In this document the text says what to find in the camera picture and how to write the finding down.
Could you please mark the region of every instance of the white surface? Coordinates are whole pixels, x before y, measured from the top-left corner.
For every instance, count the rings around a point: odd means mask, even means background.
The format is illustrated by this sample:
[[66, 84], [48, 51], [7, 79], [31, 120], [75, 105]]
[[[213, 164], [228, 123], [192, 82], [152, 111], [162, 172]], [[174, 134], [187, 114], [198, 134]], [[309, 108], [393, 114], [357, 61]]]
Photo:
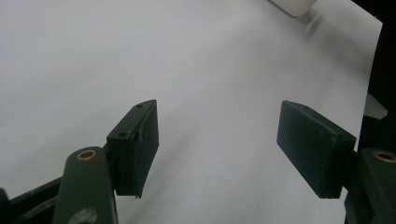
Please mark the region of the white surface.
[[304, 15], [317, 0], [271, 0], [293, 17]]
[[282, 100], [358, 136], [381, 23], [347, 0], [2, 1], [0, 185], [13, 198], [157, 99], [160, 147], [120, 223], [343, 223], [276, 145]]
[[386, 117], [388, 110], [379, 103], [372, 94], [367, 93], [366, 104], [364, 106], [364, 116], [375, 119], [382, 119]]

